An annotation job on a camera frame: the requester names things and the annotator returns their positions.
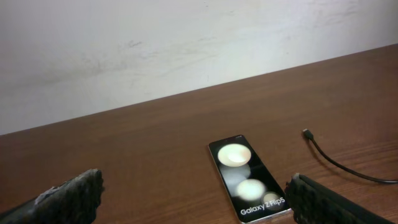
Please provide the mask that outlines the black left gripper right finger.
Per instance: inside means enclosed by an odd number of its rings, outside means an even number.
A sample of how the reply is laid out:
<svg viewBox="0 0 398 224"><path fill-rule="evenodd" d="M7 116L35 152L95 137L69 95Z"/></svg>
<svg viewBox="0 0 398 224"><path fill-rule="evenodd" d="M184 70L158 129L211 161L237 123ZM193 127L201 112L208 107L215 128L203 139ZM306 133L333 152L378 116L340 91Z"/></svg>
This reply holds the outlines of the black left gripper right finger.
<svg viewBox="0 0 398 224"><path fill-rule="evenodd" d="M393 224L299 173L284 192L299 224Z"/></svg>

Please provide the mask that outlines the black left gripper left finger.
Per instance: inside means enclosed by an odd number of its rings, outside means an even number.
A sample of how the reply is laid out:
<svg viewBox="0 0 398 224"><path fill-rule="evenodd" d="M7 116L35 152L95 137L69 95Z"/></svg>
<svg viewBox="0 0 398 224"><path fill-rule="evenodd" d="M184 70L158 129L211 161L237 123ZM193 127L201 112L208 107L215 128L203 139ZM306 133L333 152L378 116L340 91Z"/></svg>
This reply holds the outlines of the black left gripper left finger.
<svg viewBox="0 0 398 224"><path fill-rule="evenodd" d="M104 192L102 172L89 169L52 187L8 211L1 213L1 223L65 223L91 224Z"/></svg>

